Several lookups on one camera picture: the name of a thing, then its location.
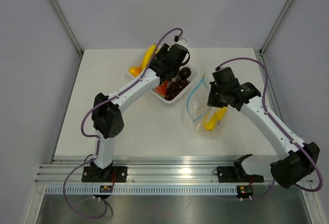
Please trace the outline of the yellow lemon toy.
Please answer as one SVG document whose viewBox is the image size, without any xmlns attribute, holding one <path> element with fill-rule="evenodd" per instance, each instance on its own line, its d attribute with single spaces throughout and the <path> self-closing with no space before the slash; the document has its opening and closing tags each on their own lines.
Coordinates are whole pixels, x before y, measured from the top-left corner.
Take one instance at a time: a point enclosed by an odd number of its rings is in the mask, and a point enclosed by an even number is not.
<svg viewBox="0 0 329 224">
<path fill-rule="evenodd" d="M 216 117 L 212 117 L 208 121 L 207 119 L 203 120 L 203 128 L 206 131 L 214 130 L 217 126 L 218 126 L 218 120 Z"/>
</svg>

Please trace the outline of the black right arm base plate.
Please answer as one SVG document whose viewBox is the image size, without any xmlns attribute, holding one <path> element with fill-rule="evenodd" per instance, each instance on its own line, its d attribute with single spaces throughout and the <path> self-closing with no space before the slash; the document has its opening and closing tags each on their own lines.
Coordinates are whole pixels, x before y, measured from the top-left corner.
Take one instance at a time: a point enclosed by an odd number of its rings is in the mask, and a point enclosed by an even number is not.
<svg viewBox="0 0 329 224">
<path fill-rule="evenodd" d="M 236 170 L 234 166 L 218 166 L 212 171 L 219 183 L 262 183 L 264 177 L 260 175 L 247 175 L 243 170 Z"/>
</svg>

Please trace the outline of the clear zip bag teal zipper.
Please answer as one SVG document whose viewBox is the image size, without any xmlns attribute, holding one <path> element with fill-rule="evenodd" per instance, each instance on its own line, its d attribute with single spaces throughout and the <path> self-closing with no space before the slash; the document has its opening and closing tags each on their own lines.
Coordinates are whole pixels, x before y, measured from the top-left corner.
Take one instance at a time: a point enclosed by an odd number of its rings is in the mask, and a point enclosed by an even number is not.
<svg viewBox="0 0 329 224">
<path fill-rule="evenodd" d="M 220 134 L 220 122 L 218 126 L 211 131 L 206 131 L 203 128 L 203 120 L 207 121 L 215 117 L 215 111 L 218 107 L 210 107 L 207 105 L 208 96 L 210 93 L 210 83 L 208 77 L 203 74 L 197 85 L 188 95 L 186 107 L 187 113 L 193 122 L 194 131 L 205 140 L 215 140 Z"/>
</svg>

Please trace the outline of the yellow banana toy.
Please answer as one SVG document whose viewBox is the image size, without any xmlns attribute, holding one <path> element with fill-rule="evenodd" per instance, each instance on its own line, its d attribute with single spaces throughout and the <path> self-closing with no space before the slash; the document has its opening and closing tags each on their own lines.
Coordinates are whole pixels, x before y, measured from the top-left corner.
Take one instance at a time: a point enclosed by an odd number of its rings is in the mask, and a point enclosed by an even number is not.
<svg viewBox="0 0 329 224">
<path fill-rule="evenodd" d="M 144 54 L 143 60 L 140 64 L 141 70 L 144 70 L 146 68 L 146 66 L 148 65 L 155 48 L 156 48 L 156 44 L 150 46 L 148 48 L 148 50 L 146 51 L 146 53 Z"/>
</svg>

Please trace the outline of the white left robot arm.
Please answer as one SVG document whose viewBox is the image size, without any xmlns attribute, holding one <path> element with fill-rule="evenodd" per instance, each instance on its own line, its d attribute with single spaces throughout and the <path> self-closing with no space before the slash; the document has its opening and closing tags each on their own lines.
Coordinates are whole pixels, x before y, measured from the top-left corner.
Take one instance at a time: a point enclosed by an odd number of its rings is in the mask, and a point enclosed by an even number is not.
<svg viewBox="0 0 329 224">
<path fill-rule="evenodd" d="M 123 113 L 145 93 L 176 77 L 181 66 L 189 61 L 187 55 L 188 43 L 184 39 L 172 46 L 163 44 L 149 60 L 149 66 L 116 94 L 100 93 L 95 97 L 92 120 L 98 142 L 96 158 L 90 166 L 98 181 L 105 182 L 111 176 L 115 138 L 124 128 Z"/>
</svg>

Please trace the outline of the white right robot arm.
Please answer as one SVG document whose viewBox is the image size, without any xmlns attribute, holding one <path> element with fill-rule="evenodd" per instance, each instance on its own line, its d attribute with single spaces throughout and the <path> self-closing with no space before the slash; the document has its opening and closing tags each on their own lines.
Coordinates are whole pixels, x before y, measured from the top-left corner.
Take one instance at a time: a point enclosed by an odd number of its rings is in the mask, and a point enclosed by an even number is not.
<svg viewBox="0 0 329 224">
<path fill-rule="evenodd" d="M 233 168 L 234 177 L 245 181 L 251 175 L 271 176 L 280 186 L 289 188 L 300 180 L 316 172 L 318 188 L 323 178 L 317 167 L 320 149 L 314 142 L 306 143 L 293 133 L 270 108 L 264 96 L 250 82 L 240 84 L 229 67 L 217 67 L 210 83 L 208 106 L 231 106 L 247 117 L 265 136 L 277 154 L 277 161 L 261 168 L 252 165 L 252 157 L 247 156 L 241 164 Z"/>
</svg>

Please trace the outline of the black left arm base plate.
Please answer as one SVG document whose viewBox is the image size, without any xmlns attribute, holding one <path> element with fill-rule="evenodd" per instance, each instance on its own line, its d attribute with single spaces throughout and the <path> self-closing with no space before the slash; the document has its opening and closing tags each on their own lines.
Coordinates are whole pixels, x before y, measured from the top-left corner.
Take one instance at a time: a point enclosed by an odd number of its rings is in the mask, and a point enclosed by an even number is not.
<svg viewBox="0 0 329 224">
<path fill-rule="evenodd" d="M 128 168 L 126 166 L 112 166 L 97 172 L 91 166 L 83 169 L 82 182 L 87 183 L 125 183 L 127 179 Z"/>
</svg>

